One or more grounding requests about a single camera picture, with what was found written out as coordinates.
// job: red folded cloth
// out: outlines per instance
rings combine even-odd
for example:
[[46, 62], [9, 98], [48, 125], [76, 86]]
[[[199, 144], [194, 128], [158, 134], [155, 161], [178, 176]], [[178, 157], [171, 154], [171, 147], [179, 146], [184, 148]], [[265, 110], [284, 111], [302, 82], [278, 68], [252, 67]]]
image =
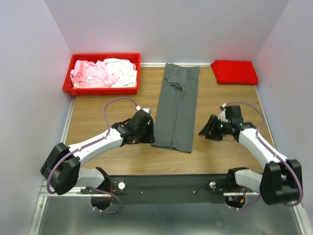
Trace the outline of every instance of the red folded cloth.
[[257, 85], [259, 82], [251, 61], [216, 60], [211, 67], [218, 84]]

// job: gray pants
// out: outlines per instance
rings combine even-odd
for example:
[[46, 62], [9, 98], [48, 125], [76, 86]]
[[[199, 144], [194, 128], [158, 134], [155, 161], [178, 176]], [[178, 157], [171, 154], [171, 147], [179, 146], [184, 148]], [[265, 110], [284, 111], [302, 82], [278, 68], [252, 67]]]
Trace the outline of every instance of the gray pants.
[[153, 146], [191, 153], [199, 72], [199, 67], [166, 64], [156, 111], [156, 141]]

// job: wooden tabletop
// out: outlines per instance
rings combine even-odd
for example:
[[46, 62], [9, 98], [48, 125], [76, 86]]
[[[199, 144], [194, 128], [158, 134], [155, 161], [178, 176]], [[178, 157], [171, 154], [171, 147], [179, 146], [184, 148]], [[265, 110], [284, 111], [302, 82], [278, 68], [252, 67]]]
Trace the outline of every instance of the wooden tabletop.
[[[163, 78], [164, 68], [142, 68], [140, 88], [135, 99], [142, 108], [152, 108], [153, 118]], [[74, 144], [98, 135], [107, 129], [103, 119], [103, 107], [116, 96], [78, 96], [68, 130], [66, 144]], [[234, 167], [248, 167], [263, 172], [260, 164], [241, 144], [231, 136], [223, 141], [206, 140], [198, 136], [211, 114], [218, 115], [219, 107], [229, 101], [246, 101], [261, 109], [254, 86], [218, 85], [210, 67], [201, 67], [198, 104], [192, 153], [151, 147], [149, 144], [125, 145], [98, 156], [84, 168], [99, 166], [108, 174], [199, 174], [226, 173]], [[250, 107], [241, 105], [245, 121], [255, 126], [262, 124], [261, 117]], [[110, 123], [123, 121], [134, 115], [134, 104], [119, 100], [107, 108]], [[261, 131], [271, 142], [268, 128]]]

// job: gray wall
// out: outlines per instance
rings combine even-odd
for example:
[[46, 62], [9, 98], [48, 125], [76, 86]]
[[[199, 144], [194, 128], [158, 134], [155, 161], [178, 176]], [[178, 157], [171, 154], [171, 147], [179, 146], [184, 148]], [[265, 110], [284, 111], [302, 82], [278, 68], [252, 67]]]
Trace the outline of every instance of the gray wall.
[[71, 53], [44, 1], [0, 3], [0, 234], [25, 235], [60, 139]]
[[290, 0], [254, 64], [276, 147], [303, 167], [304, 207], [313, 224], [313, 1]]
[[288, 0], [45, 0], [73, 53], [141, 52], [143, 62], [254, 58]]

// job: pink garment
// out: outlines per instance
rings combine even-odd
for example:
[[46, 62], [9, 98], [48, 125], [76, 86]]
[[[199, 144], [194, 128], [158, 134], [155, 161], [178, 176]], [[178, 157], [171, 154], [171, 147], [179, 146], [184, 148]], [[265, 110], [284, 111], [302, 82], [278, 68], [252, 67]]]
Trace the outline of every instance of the pink garment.
[[108, 73], [104, 62], [77, 60], [71, 73], [71, 80], [76, 88], [109, 88], [119, 80], [119, 77]]

